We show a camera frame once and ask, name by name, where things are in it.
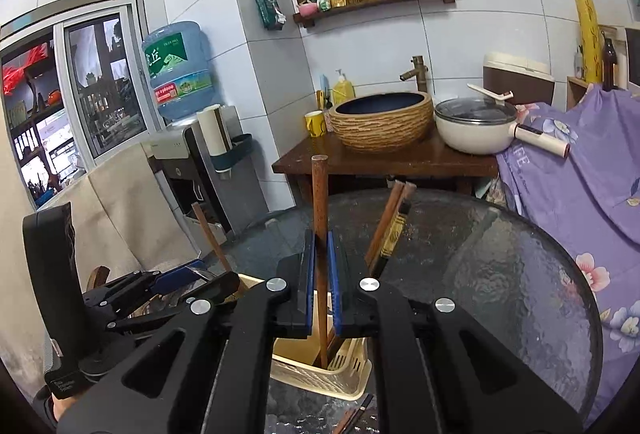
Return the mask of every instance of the pot handle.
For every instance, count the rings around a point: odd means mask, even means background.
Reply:
[[[492,99],[496,99],[499,102],[504,102],[505,100],[513,98],[513,91],[498,95],[498,93],[486,90],[484,88],[476,86],[475,84],[467,84],[467,87],[470,87],[472,90],[477,91],[478,93],[482,93],[482,95],[486,95],[488,97],[491,97]]]
[[[570,145],[559,138],[545,135],[542,131],[538,131],[528,125],[513,124],[511,131],[518,140],[530,143],[563,158],[569,156]]]

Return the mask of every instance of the woven basin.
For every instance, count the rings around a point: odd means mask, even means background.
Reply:
[[[384,153],[405,147],[427,131],[433,121],[433,101],[428,93],[383,93],[343,102],[329,113],[344,145]]]

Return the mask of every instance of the yellow roll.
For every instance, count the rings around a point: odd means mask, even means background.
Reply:
[[[598,15],[593,0],[575,0],[580,19],[582,36],[582,56],[584,61],[584,79],[591,83],[602,82],[602,45]]]

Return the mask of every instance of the bronze faucet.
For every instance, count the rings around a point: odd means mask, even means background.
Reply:
[[[400,80],[405,81],[410,78],[415,77],[415,82],[418,85],[418,91],[422,91],[423,93],[428,93],[427,90],[427,72],[429,68],[424,65],[424,59],[422,55],[414,55],[414,58],[411,59],[411,62],[414,63],[414,69],[409,70],[400,75]]]

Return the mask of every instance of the yellow soap bottle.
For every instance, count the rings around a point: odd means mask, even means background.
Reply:
[[[334,88],[331,90],[331,97],[334,106],[343,103],[344,101],[356,98],[356,92],[353,89],[353,84],[347,80],[341,69],[336,70],[338,72],[338,82],[335,83]]]

